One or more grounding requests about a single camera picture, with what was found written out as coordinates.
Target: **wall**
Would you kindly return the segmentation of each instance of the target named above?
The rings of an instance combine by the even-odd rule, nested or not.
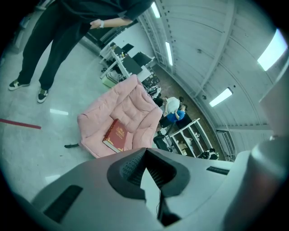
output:
[[[119,47],[123,47],[127,43],[133,45],[134,48],[132,48],[128,52],[130,57],[133,57],[140,51],[150,57],[154,57],[154,51],[140,23],[136,23],[135,25],[125,29],[118,36],[116,36],[110,43],[112,42],[117,44]]]
[[[222,149],[219,145],[217,137],[215,136],[212,128],[210,127],[208,121],[205,119],[204,115],[201,113],[200,109],[196,104],[190,99],[190,97],[185,93],[185,91],[158,65],[153,67],[153,70],[157,77],[159,78],[159,86],[162,88],[162,96],[167,97],[184,97],[184,103],[188,105],[187,114],[193,119],[200,118],[200,124],[206,132],[212,146],[216,149],[216,152],[219,153],[219,160],[225,160]]]

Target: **black shirt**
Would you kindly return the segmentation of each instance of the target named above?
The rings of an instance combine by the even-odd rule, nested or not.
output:
[[[120,17],[135,20],[151,5],[153,0],[60,0],[63,8],[84,22]]]

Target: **black object on floor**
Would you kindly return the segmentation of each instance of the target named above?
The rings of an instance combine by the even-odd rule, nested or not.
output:
[[[75,147],[79,147],[79,144],[68,144],[68,145],[64,145],[65,148],[75,148]]]

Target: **wristwatch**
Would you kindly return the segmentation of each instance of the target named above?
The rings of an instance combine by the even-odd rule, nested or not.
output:
[[[100,27],[99,28],[103,28],[104,27],[104,21],[103,20],[101,20],[101,25],[100,25]]]

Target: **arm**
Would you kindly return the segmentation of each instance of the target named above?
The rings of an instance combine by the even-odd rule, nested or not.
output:
[[[103,27],[121,27],[121,26],[127,26],[131,24],[133,21],[130,19],[126,18],[114,18],[114,19],[108,19],[104,20],[104,26]],[[97,19],[95,21],[92,21],[90,23],[91,28],[90,29],[95,29],[99,28],[101,26],[101,20]]]
[[[177,109],[175,110],[175,116],[176,116],[177,120],[180,119],[180,116],[177,114]]]
[[[167,116],[168,114],[168,102],[166,101],[166,104],[164,105],[164,113],[163,116]]]
[[[143,12],[145,12],[150,6],[150,1],[140,1],[134,4],[130,9],[127,10],[123,18],[114,18],[104,21],[104,27],[121,27],[131,24],[137,17],[139,17]],[[90,23],[91,29],[99,28],[101,25],[101,20],[97,19]]]

